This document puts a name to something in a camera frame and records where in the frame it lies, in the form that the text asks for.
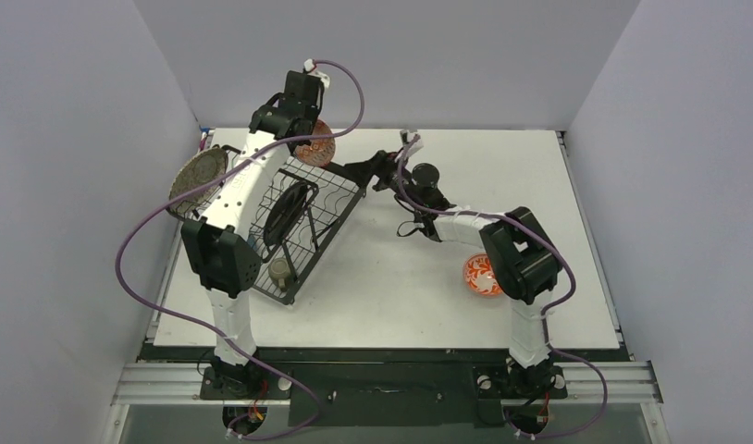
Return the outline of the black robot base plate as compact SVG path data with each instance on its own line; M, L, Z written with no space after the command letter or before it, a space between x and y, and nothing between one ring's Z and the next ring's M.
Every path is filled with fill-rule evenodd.
M289 410L290 426L521 426L539 432L549 402L570 399L568 360L524 370L504 351L265 348L271 373L248 364L228 370L210 347L145 344L148 363L193 364L200 401L221 401L222 420L253 433L271 411Z

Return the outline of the black round plate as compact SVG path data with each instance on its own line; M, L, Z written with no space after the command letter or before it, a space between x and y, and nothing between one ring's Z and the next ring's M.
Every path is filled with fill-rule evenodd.
M294 225L306 212L308 204L318 194L318 187L308 181L290 185L270 208L263 224L266 247L278 246L290 234Z

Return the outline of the red patterned upturned bowl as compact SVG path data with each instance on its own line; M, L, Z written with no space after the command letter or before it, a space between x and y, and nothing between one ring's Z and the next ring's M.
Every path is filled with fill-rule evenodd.
M292 145L291 151L295 158L308 166L325 167L333 160L336 141L327 137L307 143L296 142Z

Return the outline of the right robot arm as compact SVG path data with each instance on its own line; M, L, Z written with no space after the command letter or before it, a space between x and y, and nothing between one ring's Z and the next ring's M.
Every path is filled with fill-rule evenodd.
M483 251L492 283L512 309L506 382L520 398L533 399L565 387L554 363L547 331L546 305L558 283L561 262L553 244L526 207L489 216L455 206L438 188L438 169L421 163L406 169L397 152L377 152L356 163L330 163L325 169L357 185L374 179L376 191L391 190L414 214L418 232L436 242L457 242Z

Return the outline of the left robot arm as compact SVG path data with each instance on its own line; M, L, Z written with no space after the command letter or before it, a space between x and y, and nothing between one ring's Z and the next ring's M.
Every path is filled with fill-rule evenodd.
M251 329L248 289L256 282L262 257L247 241L263 195L290 157L281 144L287 137L312 134L330 78L317 69L288 73L283 92L254 113L234 175L196 221L187 221L181 237L191 270L199 277L211 303L216 340L214 375L236 397L260 390L265 372L249 362L256 350Z

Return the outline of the olive green ceramic mug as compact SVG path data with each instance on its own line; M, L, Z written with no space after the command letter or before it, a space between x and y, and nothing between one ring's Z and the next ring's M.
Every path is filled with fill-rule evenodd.
M282 292L287 292L296 282L296 272L286 257L276 257L268 265L268 276Z

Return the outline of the orange floral bowl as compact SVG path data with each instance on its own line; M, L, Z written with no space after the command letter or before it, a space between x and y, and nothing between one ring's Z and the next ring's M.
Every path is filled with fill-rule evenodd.
M463 281L478 296L495 298L503 295L491 262L485 253L470 256L463 264Z

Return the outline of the speckled oval plate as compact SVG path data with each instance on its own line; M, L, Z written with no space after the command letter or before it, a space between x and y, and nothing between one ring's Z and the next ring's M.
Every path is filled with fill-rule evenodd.
M218 145L201 151L179 170L171 184L168 200L173 201L179 195L221 177L226 173L228 165L228 152ZM173 203L167 208L167 212L175 218L196 218L211 203L221 186L222 183L219 183L215 187L190 195L183 201Z

